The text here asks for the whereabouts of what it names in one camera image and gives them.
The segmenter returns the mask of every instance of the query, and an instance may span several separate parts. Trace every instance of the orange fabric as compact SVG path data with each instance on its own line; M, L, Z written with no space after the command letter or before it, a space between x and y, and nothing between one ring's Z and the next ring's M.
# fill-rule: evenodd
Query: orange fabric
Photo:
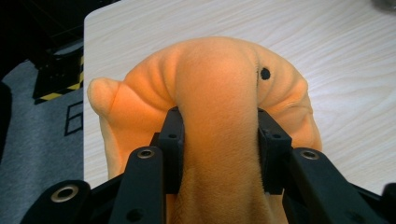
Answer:
M263 68L269 74L262 77ZM283 58L244 40L175 44L147 57L123 81L93 80L88 96L100 117L110 178L178 106L185 148L180 192L168 196L172 223L286 222L280 197L263 193L257 107L294 147L321 150L305 79Z

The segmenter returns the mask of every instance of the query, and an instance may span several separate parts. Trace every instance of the black eye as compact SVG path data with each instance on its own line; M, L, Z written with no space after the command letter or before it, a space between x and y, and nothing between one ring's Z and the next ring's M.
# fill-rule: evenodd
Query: black eye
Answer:
M271 77L270 71L268 69L263 68L262 71L260 72L260 75L262 77L262 80L267 80L268 78Z

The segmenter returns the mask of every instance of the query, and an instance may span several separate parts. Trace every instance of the gray carpet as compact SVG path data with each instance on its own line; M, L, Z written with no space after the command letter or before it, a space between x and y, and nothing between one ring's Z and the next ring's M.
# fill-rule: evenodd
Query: gray carpet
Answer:
M20 223L45 189L83 178L83 89L35 105L36 77L27 61L3 79L12 115L0 164L0 223Z

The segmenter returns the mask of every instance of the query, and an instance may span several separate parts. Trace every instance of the light wood tabletop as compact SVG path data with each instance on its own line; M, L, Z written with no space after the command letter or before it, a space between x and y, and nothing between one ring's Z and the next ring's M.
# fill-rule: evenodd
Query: light wood tabletop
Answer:
M261 44L303 74L323 152L348 181L377 194L396 182L396 13L369 0L120 1L85 20L84 91L95 77L123 80L158 49L212 35ZM107 181L86 94L84 179Z

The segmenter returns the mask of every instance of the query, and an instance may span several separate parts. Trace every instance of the black square outline on floor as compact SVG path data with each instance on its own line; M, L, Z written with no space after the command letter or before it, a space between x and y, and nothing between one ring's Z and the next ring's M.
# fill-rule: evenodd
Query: black square outline on floor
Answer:
M77 103L72 104L72 105L67 107L66 124L64 126L64 136L67 136L69 134L76 133L76 132L78 132L80 130L83 130L83 115L82 115L82 112L79 112L76 115L73 115L72 117L70 117L71 109L73 108L73 106L77 106L77 105L82 105L82 101L77 102ZM71 123L71 121L73 119L79 119L80 125L79 125L79 127L77 127L74 130L69 130L69 125L70 125L70 123Z

